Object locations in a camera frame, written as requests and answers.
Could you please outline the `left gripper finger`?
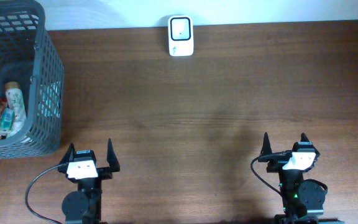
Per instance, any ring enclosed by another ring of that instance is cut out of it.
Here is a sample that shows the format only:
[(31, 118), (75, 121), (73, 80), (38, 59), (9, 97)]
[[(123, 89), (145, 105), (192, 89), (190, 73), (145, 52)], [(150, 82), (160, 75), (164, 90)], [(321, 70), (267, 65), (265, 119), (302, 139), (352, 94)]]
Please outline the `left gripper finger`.
[(117, 159), (117, 156), (114, 152), (113, 145), (111, 138), (108, 139), (108, 148), (107, 148), (107, 158), (106, 158), (111, 172), (119, 172), (120, 171), (120, 164)]
[(69, 162), (71, 162), (74, 159), (75, 156), (75, 147), (74, 144), (71, 143), (68, 147), (68, 150), (66, 151), (65, 155), (60, 160), (60, 165), (68, 165)]

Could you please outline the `teal tissue packet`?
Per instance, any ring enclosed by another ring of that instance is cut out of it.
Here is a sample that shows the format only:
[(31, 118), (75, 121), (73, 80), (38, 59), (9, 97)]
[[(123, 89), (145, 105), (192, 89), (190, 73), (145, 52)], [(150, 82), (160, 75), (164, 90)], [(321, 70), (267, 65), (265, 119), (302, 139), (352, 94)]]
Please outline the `teal tissue packet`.
[(14, 110), (6, 108), (0, 118), (0, 136), (7, 136), (11, 131), (14, 119)]

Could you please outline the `white floral cream tube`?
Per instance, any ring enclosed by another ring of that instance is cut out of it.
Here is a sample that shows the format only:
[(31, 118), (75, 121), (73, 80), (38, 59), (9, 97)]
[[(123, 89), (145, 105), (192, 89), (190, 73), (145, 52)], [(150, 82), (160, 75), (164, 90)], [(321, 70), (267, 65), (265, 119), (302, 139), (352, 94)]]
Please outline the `white floral cream tube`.
[(10, 138), (22, 129), (27, 119), (27, 115), (20, 84), (17, 82), (7, 82), (4, 87), (6, 90), (5, 94), (8, 107), (14, 112), (12, 125), (10, 131), (7, 134), (7, 138)]

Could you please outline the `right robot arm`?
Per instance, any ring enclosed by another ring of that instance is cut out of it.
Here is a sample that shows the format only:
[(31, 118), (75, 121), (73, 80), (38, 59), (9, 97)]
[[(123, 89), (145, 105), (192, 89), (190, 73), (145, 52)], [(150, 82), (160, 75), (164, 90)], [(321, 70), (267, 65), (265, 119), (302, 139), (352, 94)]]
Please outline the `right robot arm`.
[(303, 177), (314, 167), (319, 156), (319, 151), (304, 133), (292, 149), (282, 152), (273, 152), (269, 136), (264, 134), (261, 152), (256, 160), (267, 163), (268, 173), (278, 174), (279, 188), (274, 191), (281, 197), (284, 211), (274, 216), (274, 223), (319, 222), (318, 217), (324, 213), (328, 187), (318, 180)]

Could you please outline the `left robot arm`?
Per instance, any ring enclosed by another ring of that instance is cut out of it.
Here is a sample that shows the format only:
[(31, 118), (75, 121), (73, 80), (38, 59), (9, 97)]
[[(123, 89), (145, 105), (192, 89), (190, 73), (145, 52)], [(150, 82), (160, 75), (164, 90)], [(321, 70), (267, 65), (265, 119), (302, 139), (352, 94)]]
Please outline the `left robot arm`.
[(59, 162), (58, 171), (76, 184), (77, 190), (70, 192), (63, 199), (62, 213), (65, 223), (101, 223), (102, 181), (112, 179), (112, 174), (121, 169), (110, 139), (106, 160), (107, 167), (97, 167), (94, 151), (76, 151), (74, 144), (69, 145)]

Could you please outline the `grey plastic mesh basket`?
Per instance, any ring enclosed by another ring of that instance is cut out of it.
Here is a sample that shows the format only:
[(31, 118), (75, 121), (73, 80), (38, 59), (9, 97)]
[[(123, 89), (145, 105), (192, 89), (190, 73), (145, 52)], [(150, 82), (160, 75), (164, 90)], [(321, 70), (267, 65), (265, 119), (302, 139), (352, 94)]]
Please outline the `grey plastic mesh basket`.
[(60, 145), (64, 68), (37, 1), (0, 1), (0, 98), (17, 82), (24, 96), (23, 128), (0, 140), (0, 159), (44, 156)]

